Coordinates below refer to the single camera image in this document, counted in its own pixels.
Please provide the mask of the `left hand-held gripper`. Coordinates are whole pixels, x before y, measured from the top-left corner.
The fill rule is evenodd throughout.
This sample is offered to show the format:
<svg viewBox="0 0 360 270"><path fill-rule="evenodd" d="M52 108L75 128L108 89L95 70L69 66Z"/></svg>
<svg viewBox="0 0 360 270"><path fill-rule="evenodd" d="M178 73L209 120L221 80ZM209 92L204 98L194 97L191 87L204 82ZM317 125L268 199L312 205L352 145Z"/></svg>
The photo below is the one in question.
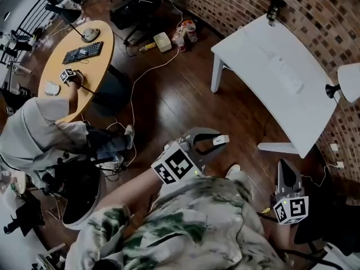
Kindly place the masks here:
<svg viewBox="0 0 360 270"><path fill-rule="evenodd" d="M197 142L205 140L211 140L213 147L205 151L195 148ZM194 176L203 177L205 165L219 155L229 142L229 136L217 130L194 127L182 137L167 144L151 168L166 185L182 182Z"/></svg>

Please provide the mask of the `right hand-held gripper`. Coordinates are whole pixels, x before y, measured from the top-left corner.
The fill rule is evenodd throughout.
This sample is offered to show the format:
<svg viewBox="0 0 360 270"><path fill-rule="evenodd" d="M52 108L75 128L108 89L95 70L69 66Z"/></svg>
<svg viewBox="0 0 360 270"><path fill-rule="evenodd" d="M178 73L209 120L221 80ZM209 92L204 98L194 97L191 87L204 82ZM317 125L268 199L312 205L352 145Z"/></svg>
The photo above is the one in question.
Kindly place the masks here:
<svg viewBox="0 0 360 270"><path fill-rule="evenodd" d="M290 161L280 159L277 164L277 186L272 198L272 209L278 223L299 223L308 216L308 208L309 197L305 196L299 169Z"/></svg>

